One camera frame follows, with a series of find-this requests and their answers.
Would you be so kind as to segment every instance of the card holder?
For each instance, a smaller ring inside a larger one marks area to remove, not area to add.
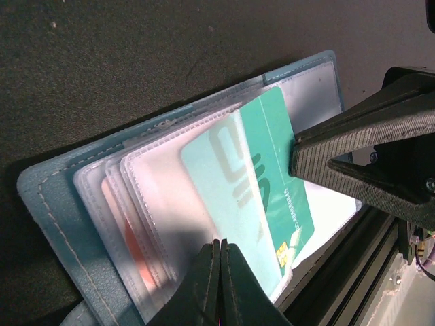
[[[289,82],[283,93],[295,132],[342,111],[335,56],[326,51],[32,166],[20,175],[18,191],[24,203],[102,325],[142,325],[143,321],[74,187],[75,172],[124,149],[124,142],[159,134],[177,120],[201,114],[207,105],[236,101],[285,80]]]

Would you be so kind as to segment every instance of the table surface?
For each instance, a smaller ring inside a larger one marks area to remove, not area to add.
[[[326,49],[347,107],[391,66],[435,68],[423,0],[2,1],[0,31],[0,315],[10,325],[61,318],[80,300],[17,196],[24,168]]]

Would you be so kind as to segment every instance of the teal card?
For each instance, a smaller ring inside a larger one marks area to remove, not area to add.
[[[314,233],[304,182],[288,173],[293,143],[282,91],[272,88],[181,151],[217,230],[268,295]]]
[[[289,174],[295,138],[281,88],[240,109],[277,259],[284,273],[314,233],[304,181]]]

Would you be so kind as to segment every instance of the cable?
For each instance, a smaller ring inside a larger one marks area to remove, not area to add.
[[[417,245],[416,244],[415,244],[415,261],[417,262],[417,265],[421,268],[423,273],[426,274],[426,276],[428,278],[430,278],[431,280],[433,280],[435,282],[435,275],[430,274],[427,270],[424,269],[423,265],[421,265],[420,257],[419,257],[418,251],[417,251]]]

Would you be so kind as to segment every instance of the card logo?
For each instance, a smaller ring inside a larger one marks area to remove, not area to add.
[[[249,184],[249,179],[246,175],[246,166],[243,165],[240,168],[234,168],[231,166],[227,152],[225,151],[220,138],[221,132],[227,132],[230,135],[230,139],[236,150],[237,157],[242,160],[243,150],[240,144],[239,133],[237,132],[235,121],[228,118],[218,122],[210,130],[209,140],[222,172],[224,173],[225,179],[230,183],[236,183],[232,195],[236,199],[237,205],[242,208],[254,197]],[[266,177],[263,177],[266,167],[261,164],[261,154],[257,153],[256,155],[252,156],[251,159],[255,168],[256,179],[258,187],[260,188],[264,211],[267,212],[267,206],[271,194],[271,184]]]

